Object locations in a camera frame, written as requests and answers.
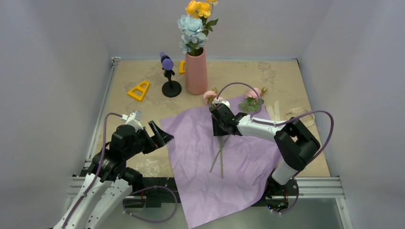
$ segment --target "tabletop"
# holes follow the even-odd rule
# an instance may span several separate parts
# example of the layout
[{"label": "tabletop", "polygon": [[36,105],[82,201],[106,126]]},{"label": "tabletop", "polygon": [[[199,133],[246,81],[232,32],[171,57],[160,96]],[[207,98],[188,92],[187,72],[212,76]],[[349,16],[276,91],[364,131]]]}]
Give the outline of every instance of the tabletop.
[{"label": "tabletop", "polygon": [[[107,98],[106,113],[130,114],[135,110],[142,112],[141,123],[149,135],[153,135],[147,122],[153,120],[160,126],[160,119],[177,115],[182,111],[204,105],[202,95],[193,95],[185,88],[185,75],[179,74],[180,62],[174,62],[176,73],[172,80],[182,86],[180,95],[167,98],[161,92],[162,85],[167,81],[163,76],[160,61],[120,61],[113,79],[110,95]],[[268,91],[263,95],[265,106],[279,103],[281,120],[290,109],[303,107],[311,110],[307,92],[302,81],[296,61],[208,61],[208,90],[222,87],[232,82],[244,82],[252,87]],[[150,82],[148,91],[142,102],[127,95],[127,92],[142,81]],[[250,89],[243,85],[232,85],[224,90],[221,97],[228,99],[247,93]],[[107,140],[123,120],[111,116],[107,122]],[[319,139],[316,124],[308,129]],[[101,149],[102,136],[97,143],[97,151]],[[144,177],[172,177],[168,151],[160,148],[150,154],[137,154],[127,161],[131,167]],[[320,154],[299,175],[299,177],[329,177],[329,170],[324,154]]]}]

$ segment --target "black round base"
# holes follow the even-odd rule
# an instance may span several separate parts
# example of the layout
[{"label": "black round base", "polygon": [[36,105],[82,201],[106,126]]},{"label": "black round base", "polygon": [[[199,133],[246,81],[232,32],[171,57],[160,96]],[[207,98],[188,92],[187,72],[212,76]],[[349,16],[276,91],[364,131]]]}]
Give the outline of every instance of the black round base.
[{"label": "black round base", "polygon": [[173,98],[181,93],[181,85],[177,81],[172,81],[171,82],[173,85],[173,88],[170,88],[169,82],[165,82],[164,85],[162,86],[162,92],[166,97]]}]

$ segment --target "purple and black device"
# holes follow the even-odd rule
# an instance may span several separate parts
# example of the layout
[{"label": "purple and black device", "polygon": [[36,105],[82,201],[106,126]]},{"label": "purple and black device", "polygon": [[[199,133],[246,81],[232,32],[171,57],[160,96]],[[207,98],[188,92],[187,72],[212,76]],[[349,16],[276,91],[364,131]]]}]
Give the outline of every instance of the purple and black device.
[{"label": "purple and black device", "polygon": [[169,80],[162,86],[162,93],[169,98],[178,96],[181,93],[181,85],[177,81],[171,80],[171,76],[175,75],[173,69],[173,61],[164,52],[160,52],[160,62],[164,76]]}]

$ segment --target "yellow plastic bracket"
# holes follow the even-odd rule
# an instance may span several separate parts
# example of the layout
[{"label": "yellow plastic bracket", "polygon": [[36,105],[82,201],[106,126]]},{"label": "yellow plastic bracket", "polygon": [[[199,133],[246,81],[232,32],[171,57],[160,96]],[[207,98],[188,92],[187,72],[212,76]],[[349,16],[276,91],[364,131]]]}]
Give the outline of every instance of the yellow plastic bracket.
[{"label": "yellow plastic bracket", "polygon": [[[149,82],[148,81],[143,81],[140,84],[138,84],[136,87],[132,88],[129,92],[128,95],[133,97],[134,99],[139,100],[140,102],[142,102],[143,97],[145,97],[146,91],[149,88]],[[141,91],[142,94],[141,95],[137,95],[135,94],[135,91]]]},{"label": "yellow plastic bracket", "polygon": [[179,69],[180,75],[186,73],[186,70],[184,69],[185,64],[186,64],[186,61],[180,61],[180,69]]}]

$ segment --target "white backdrop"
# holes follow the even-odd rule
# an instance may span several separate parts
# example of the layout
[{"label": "white backdrop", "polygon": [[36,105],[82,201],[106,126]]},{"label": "white backdrop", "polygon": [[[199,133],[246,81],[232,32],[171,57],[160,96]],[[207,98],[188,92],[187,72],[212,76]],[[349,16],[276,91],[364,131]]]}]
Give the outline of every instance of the white backdrop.
[{"label": "white backdrop", "polygon": [[50,228],[83,168],[111,60],[81,0],[0,9],[0,228]]},{"label": "white backdrop", "polygon": [[[326,149],[354,228],[404,228],[403,0],[336,0],[302,57],[312,109],[335,117]],[[329,121],[317,116],[321,137]]]},{"label": "white backdrop", "polygon": [[[85,0],[113,56],[184,58],[177,19],[189,0]],[[206,43],[209,58],[300,57],[333,0],[219,0]]]}]

